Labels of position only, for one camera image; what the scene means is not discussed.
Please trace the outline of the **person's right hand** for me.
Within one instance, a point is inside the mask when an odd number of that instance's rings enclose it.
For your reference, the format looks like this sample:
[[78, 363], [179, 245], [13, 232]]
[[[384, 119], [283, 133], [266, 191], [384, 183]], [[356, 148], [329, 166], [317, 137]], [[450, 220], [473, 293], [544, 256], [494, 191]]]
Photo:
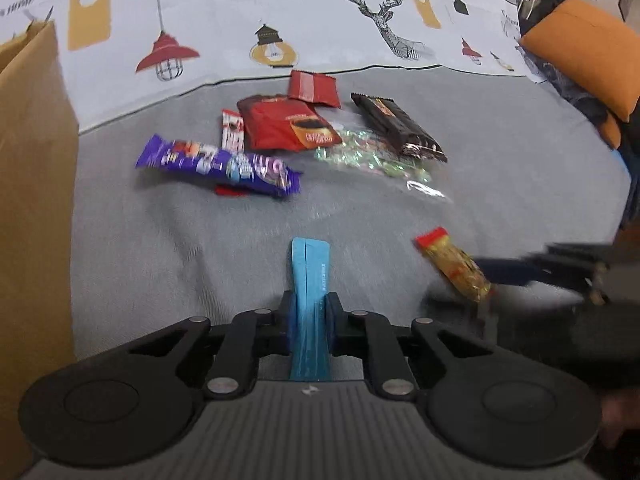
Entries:
[[628, 429], [640, 427], [640, 392], [625, 389], [607, 394], [601, 400], [602, 426], [600, 439], [607, 448], [614, 448]]

